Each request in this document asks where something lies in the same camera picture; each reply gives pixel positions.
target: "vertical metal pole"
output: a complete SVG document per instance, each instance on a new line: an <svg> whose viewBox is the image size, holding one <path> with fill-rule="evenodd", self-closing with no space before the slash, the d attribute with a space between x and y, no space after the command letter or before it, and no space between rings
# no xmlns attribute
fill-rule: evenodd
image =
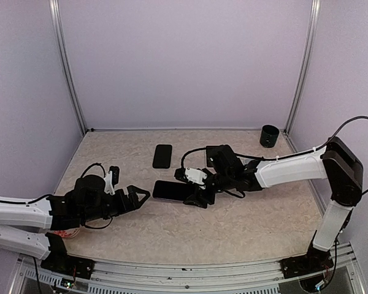
<svg viewBox="0 0 368 294"><path fill-rule="evenodd" d="M61 65L63 66L64 76L66 78L69 97L72 107L75 111L75 116L78 122L80 133L84 136L87 132L85 118L83 117L82 109L80 108L79 100L75 91L74 81L72 79L69 61L67 57L66 44L64 42L63 27L61 25L60 10L58 0L49 0L50 13L52 15L53 28L55 29L56 40L59 48Z"/></svg>
<svg viewBox="0 0 368 294"><path fill-rule="evenodd" d="M288 121L286 122L285 126L285 133L289 135L291 129L294 124L294 120L297 116L297 110L299 108L299 104L302 97L302 91L304 89L305 78L307 77L307 72L310 64L310 58L313 50L313 41L315 40L315 33L316 27L318 25L318 16L320 11L320 0L312 0L312 9L311 9L311 16L308 26L308 34L307 34L307 41L305 43L304 49L304 58L302 60L299 80L296 86L296 91L294 93L293 104L290 109Z"/></svg>

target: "white wall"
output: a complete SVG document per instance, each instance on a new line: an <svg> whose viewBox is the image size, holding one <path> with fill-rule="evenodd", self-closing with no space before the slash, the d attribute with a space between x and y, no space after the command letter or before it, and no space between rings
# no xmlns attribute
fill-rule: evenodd
<svg viewBox="0 0 368 294"><path fill-rule="evenodd" d="M356 115L368 115L368 0L322 1L293 141L299 149L319 145ZM339 137L363 162L368 188L368 122L347 125ZM317 182L317 188L328 202L327 182ZM368 194L343 239L351 240L368 284Z"/></svg>
<svg viewBox="0 0 368 294"><path fill-rule="evenodd" d="M311 4L61 1L88 127L283 127Z"/></svg>
<svg viewBox="0 0 368 294"><path fill-rule="evenodd" d="M81 137L49 2L0 0L0 195L53 193ZM0 250L0 294L17 254Z"/></svg>

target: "enclosure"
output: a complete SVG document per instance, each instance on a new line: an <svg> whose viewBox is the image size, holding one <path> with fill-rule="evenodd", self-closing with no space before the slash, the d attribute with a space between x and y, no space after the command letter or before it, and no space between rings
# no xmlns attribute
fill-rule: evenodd
<svg viewBox="0 0 368 294"><path fill-rule="evenodd" d="M368 116L368 0L0 1L0 196L64 196L94 162L119 166L120 188L152 192L175 181L188 150L286 156L358 115ZM259 144L266 124L280 129L274 148ZM367 189L368 121L338 137ZM168 169L151 166L158 144L173 146ZM186 164L204 168L204 152ZM326 179L218 194L207 209L151 197L64 240L96 261L71 291L305 293L278 261L306 252L330 199ZM368 293L368 194L334 254L324 293ZM64 276L39 270L52 293ZM36 285L33 260L0 249L0 294Z"/></svg>

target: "phone screen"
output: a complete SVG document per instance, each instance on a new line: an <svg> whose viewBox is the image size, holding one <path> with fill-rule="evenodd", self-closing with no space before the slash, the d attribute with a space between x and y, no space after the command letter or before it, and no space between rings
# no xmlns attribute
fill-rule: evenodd
<svg viewBox="0 0 368 294"><path fill-rule="evenodd" d="M192 184L157 181L154 185L153 198L182 202L194 192L195 186Z"/></svg>
<svg viewBox="0 0 368 294"><path fill-rule="evenodd" d="M157 145L155 148L153 168L171 167L172 145Z"/></svg>

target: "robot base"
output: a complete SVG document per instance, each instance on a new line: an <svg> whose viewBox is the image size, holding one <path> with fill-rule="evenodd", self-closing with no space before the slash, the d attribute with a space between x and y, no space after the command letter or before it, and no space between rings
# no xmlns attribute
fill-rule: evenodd
<svg viewBox="0 0 368 294"><path fill-rule="evenodd" d="M334 262L332 261L330 251L323 252L314 249L312 246L310 246L305 255L281 260L283 277L285 279L317 273L324 271L326 267L332 268L333 266Z"/></svg>

